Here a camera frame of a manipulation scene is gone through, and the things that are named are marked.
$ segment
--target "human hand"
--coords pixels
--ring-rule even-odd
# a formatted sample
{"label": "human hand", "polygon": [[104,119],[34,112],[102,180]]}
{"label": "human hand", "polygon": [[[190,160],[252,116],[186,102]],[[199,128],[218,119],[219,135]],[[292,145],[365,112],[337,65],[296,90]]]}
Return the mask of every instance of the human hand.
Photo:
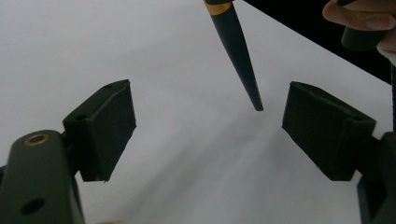
{"label": "human hand", "polygon": [[355,30],[386,31],[377,48],[396,53],[396,0],[358,0],[345,7],[331,0],[322,14],[327,21]]}

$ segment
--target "black metal bracket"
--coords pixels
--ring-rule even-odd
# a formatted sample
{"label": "black metal bracket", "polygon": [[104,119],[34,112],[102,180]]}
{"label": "black metal bracket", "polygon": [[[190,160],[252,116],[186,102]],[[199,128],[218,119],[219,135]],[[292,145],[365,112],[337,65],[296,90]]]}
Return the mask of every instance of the black metal bracket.
{"label": "black metal bracket", "polygon": [[0,168],[0,223],[85,223],[74,176],[109,180],[136,127],[129,80],[101,88],[64,127],[13,144]]}
{"label": "black metal bracket", "polygon": [[375,120],[324,90],[291,82],[283,129],[332,181],[349,181],[355,170],[361,223],[396,220],[396,134],[372,137]]}

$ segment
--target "white surface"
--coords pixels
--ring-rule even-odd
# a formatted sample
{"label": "white surface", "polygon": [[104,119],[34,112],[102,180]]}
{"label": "white surface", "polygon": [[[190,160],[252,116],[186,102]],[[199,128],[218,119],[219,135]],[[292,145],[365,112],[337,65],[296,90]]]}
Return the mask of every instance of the white surface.
{"label": "white surface", "polygon": [[391,130],[390,86],[236,1],[264,104],[256,112],[202,1],[1,1],[0,165],[11,144],[130,79],[137,129],[108,183],[82,183],[87,223],[360,223],[281,121],[291,81]]}

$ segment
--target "black pen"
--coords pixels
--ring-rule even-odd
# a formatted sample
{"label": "black pen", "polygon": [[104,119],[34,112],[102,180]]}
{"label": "black pen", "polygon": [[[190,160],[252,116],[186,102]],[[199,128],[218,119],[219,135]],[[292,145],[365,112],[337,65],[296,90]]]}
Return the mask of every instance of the black pen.
{"label": "black pen", "polygon": [[232,0],[204,0],[204,2],[254,108],[262,111],[262,98],[248,54],[248,46]]}

